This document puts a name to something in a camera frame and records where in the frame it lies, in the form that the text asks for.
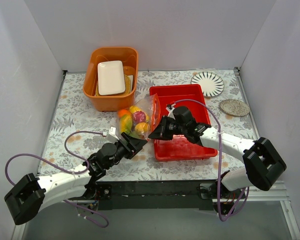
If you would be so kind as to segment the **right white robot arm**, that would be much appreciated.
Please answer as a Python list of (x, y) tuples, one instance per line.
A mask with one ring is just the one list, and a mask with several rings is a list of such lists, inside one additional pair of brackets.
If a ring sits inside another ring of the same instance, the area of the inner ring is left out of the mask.
[(218, 149), (220, 154), (230, 155), (244, 164), (244, 168), (219, 176), (216, 192), (222, 199), (229, 198), (237, 189), (252, 186), (268, 191), (287, 169), (269, 139), (244, 139), (222, 133), (207, 123), (197, 122), (185, 106), (174, 108), (169, 115), (164, 115), (148, 137), (170, 141), (176, 135), (184, 136), (192, 144)]

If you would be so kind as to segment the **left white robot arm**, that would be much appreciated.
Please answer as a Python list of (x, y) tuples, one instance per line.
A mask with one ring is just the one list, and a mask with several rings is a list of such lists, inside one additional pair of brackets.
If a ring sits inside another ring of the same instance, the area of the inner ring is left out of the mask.
[(32, 220), (41, 210), (71, 198), (91, 200), (96, 196), (96, 182), (121, 159), (132, 159), (147, 144), (147, 140), (121, 134), (116, 142), (105, 143), (84, 163), (59, 173), (24, 175), (5, 195), (4, 201), (16, 225)]

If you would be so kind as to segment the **dark red round fruit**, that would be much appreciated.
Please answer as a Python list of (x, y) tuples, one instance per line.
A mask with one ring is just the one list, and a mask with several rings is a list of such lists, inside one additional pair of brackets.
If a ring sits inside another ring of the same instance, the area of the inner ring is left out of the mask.
[(139, 123), (145, 123), (147, 121), (147, 115), (145, 112), (143, 111), (135, 111), (132, 114), (132, 119), (134, 121), (135, 124), (139, 124)]

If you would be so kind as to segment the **yellow elongated mango toy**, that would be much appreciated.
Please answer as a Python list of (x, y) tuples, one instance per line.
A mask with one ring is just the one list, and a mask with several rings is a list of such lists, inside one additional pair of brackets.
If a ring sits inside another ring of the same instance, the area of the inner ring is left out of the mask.
[(147, 113), (145, 111), (143, 111), (141, 108), (137, 107), (137, 106), (131, 106), (129, 108), (129, 111), (134, 114), (136, 112), (141, 112), (141, 113), (144, 113), (144, 117), (142, 117), (142, 122), (148, 122), (150, 120), (150, 117), (147, 115)]

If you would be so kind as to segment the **green yellow papaya toy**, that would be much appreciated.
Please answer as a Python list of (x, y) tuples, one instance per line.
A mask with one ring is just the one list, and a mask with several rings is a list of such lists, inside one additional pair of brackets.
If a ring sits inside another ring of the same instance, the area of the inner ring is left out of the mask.
[(132, 130), (133, 119), (131, 115), (125, 114), (119, 120), (119, 130), (120, 133), (129, 134)]

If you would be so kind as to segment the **clear zip top bag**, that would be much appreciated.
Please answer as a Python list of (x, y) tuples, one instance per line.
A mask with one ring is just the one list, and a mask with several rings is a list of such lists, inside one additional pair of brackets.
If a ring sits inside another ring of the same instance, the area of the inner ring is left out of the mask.
[[(149, 95), (149, 96), (142, 98), (141, 100), (137, 101), (134, 105), (131, 105), (131, 106), (137, 106), (137, 107), (141, 108), (144, 112), (147, 113), (147, 115), (149, 116), (149, 121), (146, 121), (145, 123), (149, 124), (150, 130), (146, 135), (138, 135), (135, 132), (135, 126), (137, 124), (134, 123), (133, 114), (131, 113), (133, 125), (132, 125), (131, 132), (128, 135), (131, 137), (134, 137), (134, 138), (147, 140), (149, 137), (149, 134), (154, 130), (155, 126), (158, 124), (158, 121), (159, 121), (158, 119), (159, 119), (160, 113), (161, 113), (159, 97), (155, 93), (153, 95)], [(118, 114), (117, 114), (117, 122), (116, 123), (117, 123), (117, 134), (121, 135), (122, 133), (120, 133), (120, 118), (118, 117)]]

